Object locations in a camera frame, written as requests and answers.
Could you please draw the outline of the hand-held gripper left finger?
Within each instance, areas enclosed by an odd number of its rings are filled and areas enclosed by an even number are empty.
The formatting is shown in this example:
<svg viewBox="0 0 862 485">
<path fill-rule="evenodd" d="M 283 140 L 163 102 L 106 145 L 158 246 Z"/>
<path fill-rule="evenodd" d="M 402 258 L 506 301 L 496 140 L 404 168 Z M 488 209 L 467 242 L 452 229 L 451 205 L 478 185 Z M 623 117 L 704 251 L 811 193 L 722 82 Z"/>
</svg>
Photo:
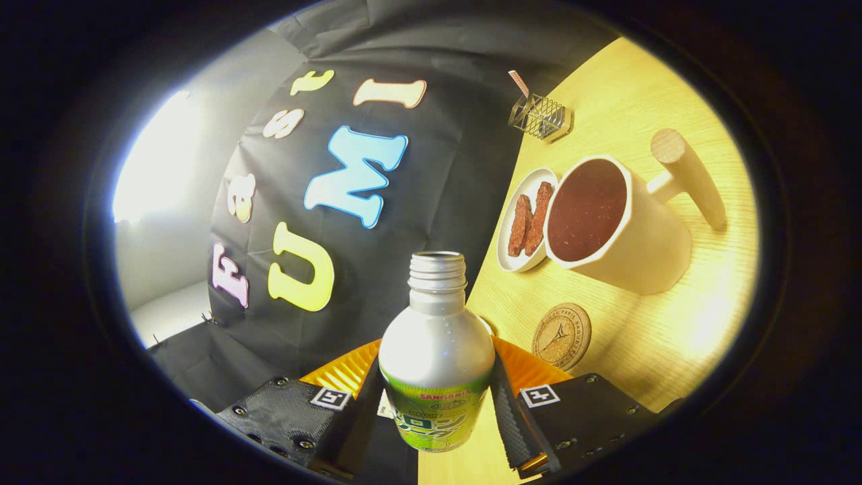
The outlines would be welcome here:
<svg viewBox="0 0 862 485">
<path fill-rule="evenodd" d="M 364 469 L 384 390 L 380 344 L 364 344 L 298 379 L 272 377 L 216 412 L 216 420 L 287 463 L 351 481 Z"/>
</svg>

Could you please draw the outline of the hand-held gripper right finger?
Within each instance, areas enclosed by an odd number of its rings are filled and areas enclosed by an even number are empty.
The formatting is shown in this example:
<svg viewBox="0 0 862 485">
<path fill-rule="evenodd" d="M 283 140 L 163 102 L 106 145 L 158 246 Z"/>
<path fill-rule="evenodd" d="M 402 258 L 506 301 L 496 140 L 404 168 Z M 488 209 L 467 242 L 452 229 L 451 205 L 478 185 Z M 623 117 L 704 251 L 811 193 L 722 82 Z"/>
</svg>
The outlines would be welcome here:
<svg viewBox="0 0 862 485">
<path fill-rule="evenodd" d="M 521 479 L 574 475 L 664 418 L 601 375 L 572 377 L 502 338 L 492 341 L 490 395 L 508 466 Z"/>
</svg>

